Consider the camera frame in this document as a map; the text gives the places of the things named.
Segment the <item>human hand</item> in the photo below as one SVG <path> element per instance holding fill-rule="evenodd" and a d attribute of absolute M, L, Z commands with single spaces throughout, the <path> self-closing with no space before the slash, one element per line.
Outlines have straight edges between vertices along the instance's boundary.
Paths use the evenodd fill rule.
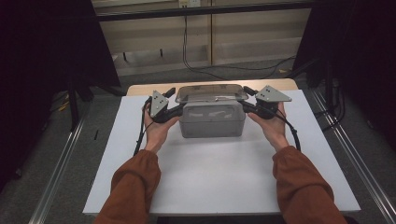
<path fill-rule="evenodd" d="M 285 108 L 282 102 L 278 104 L 278 110 L 280 112 L 278 111 L 277 114 L 281 117 L 285 116 L 286 118 Z M 253 113 L 248 113 L 247 115 L 262 127 L 264 136 L 270 142 L 271 146 L 275 148 L 275 151 L 289 146 L 289 142 L 285 136 L 285 122 L 283 120 L 277 117 L 262 119 Z"/>
<path fill-rule="evenodd" d="M 156 123 L 149 116 L 149 106 L 146 106 L 145 110 L 145 128 L 146 128 L 146 137 L 147 143 L 145 146 L 145 150 L 152 151 L 157 153 L 163 143 L 166 140 L 169 129 L 178 121 L 178 117 L 174 117 L 169 119 L 165 123 Z"/>

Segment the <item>forearm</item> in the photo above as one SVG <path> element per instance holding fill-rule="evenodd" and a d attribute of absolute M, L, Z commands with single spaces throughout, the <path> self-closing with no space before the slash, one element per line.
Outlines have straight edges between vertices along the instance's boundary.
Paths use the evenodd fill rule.
<path fill-rule="evenodd" d="M 146 223 L 160 178 L 157 155 L 140 150 L 113 175 L 110 196 L 95 223 Z"/>
<path fill-rule="evenodd" d="M 277 200 L 287 223 L 346 223 L 332 188 L 304 154 L 285 147 L 273 160 Z"/>

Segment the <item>person's left hand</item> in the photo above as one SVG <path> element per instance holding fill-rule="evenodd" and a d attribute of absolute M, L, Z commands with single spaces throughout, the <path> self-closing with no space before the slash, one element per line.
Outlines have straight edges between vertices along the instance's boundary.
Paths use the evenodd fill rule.
<path fill-rule="evenodd" d="M 145 150 L 157 153 L 166 140 L 169 129 L 178 121 L 178 117 L 169 119 L 165 123 L 156 123 L 149 116 L 150 104 L 144 108 L 145 110 L 145 128 L 147 135 L 147 143 Z"/>

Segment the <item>black controller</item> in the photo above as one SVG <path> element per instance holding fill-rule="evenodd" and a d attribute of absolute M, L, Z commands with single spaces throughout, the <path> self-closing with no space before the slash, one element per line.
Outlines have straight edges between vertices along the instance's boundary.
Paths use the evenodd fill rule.
<path fill-rule="evenodd" d="M 151 106 L 148 110 L 154 122 L 165 123 L 171 118 L 180 117 L 183 115 L 183 107 L 185 104 L 180 104 L 174 108 L 168 109 L 168 99 L 175 94 L 176 88 L 172 88 L 164 94 L 154 91 L 151 97 Z M 257 114 L 262 119 L 271 119 L 277 112 L 277 104 L 279 102 L 291 101 L 289 96 L 279 92 L 271 86 L 266 86 L 261 91 L 254 91 L 245 86 L 244 92 L 256 97 L 256 104 L 253 105 L 244 100 L 238 100 L 243 106 L 245 113 Z"/>

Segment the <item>white tabletop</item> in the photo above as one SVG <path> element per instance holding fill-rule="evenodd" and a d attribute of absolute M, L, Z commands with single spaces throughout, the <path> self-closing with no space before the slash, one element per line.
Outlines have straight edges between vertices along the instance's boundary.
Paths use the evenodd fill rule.
<path fill-rule="evenodd" d="M 302 152 L 332 186 L 341 211 L 360 207 L 301 91 L 283 91 L 288 120 L 298 131 Z M 134 153 L 141 110 L 147 96 L 123 97 L 83 213 L 99 213 L 114 172 Z M 170 99 L 170 106 L 175 106 Z M 287 138 L 294 140 L 287 128 Z M 240 137 L 186 139 L 178 124 L 158 153 L 162 178 L 150 213 L 157 216 L 262 215 L 279 213 L 275 154 L 260 127 L 246 118 Z"/>

